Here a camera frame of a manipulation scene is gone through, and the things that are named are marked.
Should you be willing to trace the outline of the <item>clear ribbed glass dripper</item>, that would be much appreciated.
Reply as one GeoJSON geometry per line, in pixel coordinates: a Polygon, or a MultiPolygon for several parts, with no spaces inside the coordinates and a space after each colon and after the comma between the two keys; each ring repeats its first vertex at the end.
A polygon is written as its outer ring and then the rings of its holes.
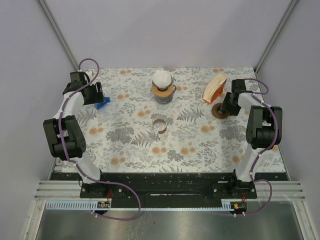
{"type": "Polygon", "coordinates": [[[156,80],[152,81],[152,85],[155,86],[161,92],[166,91],[173,84],[173,80],[156,80]]]}

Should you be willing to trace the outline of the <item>paper coffee filter pack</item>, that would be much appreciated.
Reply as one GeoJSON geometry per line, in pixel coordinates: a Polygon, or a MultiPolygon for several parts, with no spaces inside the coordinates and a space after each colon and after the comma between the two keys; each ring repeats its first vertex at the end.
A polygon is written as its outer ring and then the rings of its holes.
{"type": "Polygon", "coordinates": [[[224,91],[224,86],[228,77],[224,73],[216,75],[207,85],[203,93],[203,100],[211,104],[215,101],[224,91]]]}

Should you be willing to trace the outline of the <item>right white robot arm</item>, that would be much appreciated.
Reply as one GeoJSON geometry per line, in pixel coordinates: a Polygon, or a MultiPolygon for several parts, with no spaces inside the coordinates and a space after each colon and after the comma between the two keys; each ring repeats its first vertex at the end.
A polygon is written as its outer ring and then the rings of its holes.
{"type": "Polygon", "coordinates": [[[235,117],[241,109],[249,112],[244,159],[222,187],[233,198],[255,190],[255,174],[262,154],[278,145],[282,139],[283,109],[261,101],[257,95],[266,93],[247,90],[246,80],[232,80],[231,91],[226,93],[223,102],[212,108],[212,114],[218,119],[235,117]]]}

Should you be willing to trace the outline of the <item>white paper coffee filter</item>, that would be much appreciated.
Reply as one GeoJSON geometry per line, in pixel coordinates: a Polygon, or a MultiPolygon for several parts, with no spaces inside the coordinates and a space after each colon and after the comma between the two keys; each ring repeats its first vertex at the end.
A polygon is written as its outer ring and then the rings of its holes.
{"type": "Polygon", "coordinates": [[[173,80],[171,74],[166,70],[156,70],[156,72],[152,76],[152,81],[156,80],[173,80]]]}

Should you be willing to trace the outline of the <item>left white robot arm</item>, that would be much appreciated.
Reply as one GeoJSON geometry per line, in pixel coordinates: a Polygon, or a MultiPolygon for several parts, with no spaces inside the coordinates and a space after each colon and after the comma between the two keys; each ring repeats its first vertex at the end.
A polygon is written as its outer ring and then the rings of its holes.
{"type": "Polygon", "coordinates": [[[53,118],[43,122],[50,153],[53,157],[73,164],[82,179],[82,198],[102,198],[109,186],[101,181],[102,172],[86,154],[86,140],[77,121],[82,106],[105,101],[100,82],[90,84],[83,71],[70,73],[70,82],[63,91],[63,102],[53,118]]]}

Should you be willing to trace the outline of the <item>glass coffee server carafe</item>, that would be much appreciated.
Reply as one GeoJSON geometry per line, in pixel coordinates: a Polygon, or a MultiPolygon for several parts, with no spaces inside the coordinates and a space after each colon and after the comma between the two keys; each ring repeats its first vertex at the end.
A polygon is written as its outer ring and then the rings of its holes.
{"type": "Polygon", "coordinates": [[[167,90],[165,91],[159,91],[156,89],[156,87],[153,85],[151,87],[151,91],[154,95],[154,99],[159,104],[168,104],[173,100],[174,93],[176,91],[176,86],[172,84],[167,90]]]}

